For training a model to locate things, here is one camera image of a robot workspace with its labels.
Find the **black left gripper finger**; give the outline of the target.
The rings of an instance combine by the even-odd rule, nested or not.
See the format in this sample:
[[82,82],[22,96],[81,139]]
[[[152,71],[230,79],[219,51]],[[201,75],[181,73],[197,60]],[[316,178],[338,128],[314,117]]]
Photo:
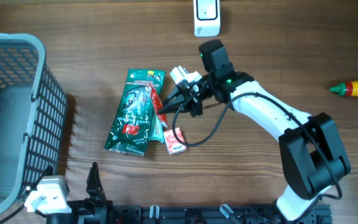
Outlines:
[[105,202],[106,196],[104,194],[103,186],[99,176],[99,167],[97,162],[92,163],[92,167],[89,170],[87,178],[86,192],[89,194],[89,198],[95,202]]
[[47,168],[44,170],[44,172],[40,175],[40,177],[35,181],[35,186],[39,184],[39,182],[45,177],[45,176],[51,176],[53,175],[53,167],[47,166]]

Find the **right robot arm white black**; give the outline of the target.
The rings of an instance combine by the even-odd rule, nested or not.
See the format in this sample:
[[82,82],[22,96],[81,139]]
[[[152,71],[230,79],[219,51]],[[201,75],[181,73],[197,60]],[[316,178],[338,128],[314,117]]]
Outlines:
[[215,98],[227,110],[244,114],[279,144],[287,187],[272,206],[250,205],[239,212],[221,205],[216,213],[232,223],[327,223],[330,209],[319,201],[350,173],[351,165],[333,119],[296,110],[265,91],[245,72],[235,70],[223,43],[209,40],[199,47],[206,75],[177,66],[170,76],[174,89],[159,97],[165,72],[130,69],[108,134],[105,150],[142,156],[149,141],[160,141],[171,151],[188,147],[175,122],[178,116],[203,113],[203,101]]

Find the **dark green 3M package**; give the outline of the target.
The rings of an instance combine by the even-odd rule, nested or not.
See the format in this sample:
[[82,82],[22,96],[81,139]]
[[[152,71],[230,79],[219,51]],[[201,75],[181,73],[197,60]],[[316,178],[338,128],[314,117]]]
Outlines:
[[164,79],[165,72],[162,70],[128,70],[124,91],[104,150],[139,156],[145,154],[155,114],[149,85],[160,93]]

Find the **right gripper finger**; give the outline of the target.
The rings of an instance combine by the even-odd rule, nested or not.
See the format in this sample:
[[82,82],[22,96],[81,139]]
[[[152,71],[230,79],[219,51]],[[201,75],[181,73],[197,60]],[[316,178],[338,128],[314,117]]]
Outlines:
[[178,110],[181,113],[186,113],[187,109],[180,109],[180,106],[184,104],[184,101],[173,101],[173,102],[163,102],[162,107],[157,110],[158,114],[169,114],[176,113]]
[[187,99],[187,87],[177,84],[163,101],[164,106],[180,106]]

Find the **red Nescafe sachet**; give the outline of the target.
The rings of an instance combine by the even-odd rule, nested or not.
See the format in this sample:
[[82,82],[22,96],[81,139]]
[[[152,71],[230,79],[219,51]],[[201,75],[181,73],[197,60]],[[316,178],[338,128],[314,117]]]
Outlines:
[[152,100],[152,105],[153,105],[153,108],[154,108],[154,111],[155,111],[155,114],[158,118],[158,120],[160,121],[161,125],[164,127],[164,128],[167,128],[168,127],[168,124],[167,124],[167,118],[166,118],[166,115],[165,114],[160,114],[158,111],[159,109],[162,109],[163,108],[163,105],[162,105],[162,102],[161,102],[161,99],[157,93],[157,90],[149,85],[149,87],[151,88],[151,92],[150,92],[150,98]]

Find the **small red white box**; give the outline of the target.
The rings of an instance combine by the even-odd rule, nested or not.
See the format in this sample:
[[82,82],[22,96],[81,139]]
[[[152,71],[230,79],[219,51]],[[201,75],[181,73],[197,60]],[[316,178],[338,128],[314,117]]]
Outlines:
[[179,137],[181,142],[185,142],[180,128],[169,129],[163,132],[165,145],[170,155],[177,154],[186,150],[186,146],[177,140],[175,134],[177,135],[177,137]]

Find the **light green wipes packet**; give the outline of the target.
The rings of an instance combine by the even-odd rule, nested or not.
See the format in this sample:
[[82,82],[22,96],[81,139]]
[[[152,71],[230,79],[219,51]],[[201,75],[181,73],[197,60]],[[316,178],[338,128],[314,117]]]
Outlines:
[[155,114],[151,122],[149,140],[164,143],[163,126]]

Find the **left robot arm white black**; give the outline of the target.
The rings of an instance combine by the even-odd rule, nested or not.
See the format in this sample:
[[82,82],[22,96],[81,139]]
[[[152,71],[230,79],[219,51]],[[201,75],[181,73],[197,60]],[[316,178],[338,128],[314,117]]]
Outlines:
[[70,212],[43,212],[36,209],[39,215],[47,219],[47,223],[100,223],[100,224],[121,224],[120,214],[114,208],[113,202],[107,200],[101,179],[99,167],[96,162],[92,163],[86,181],[86,192],[89,197],[83,200],[69,201],[67,207]]

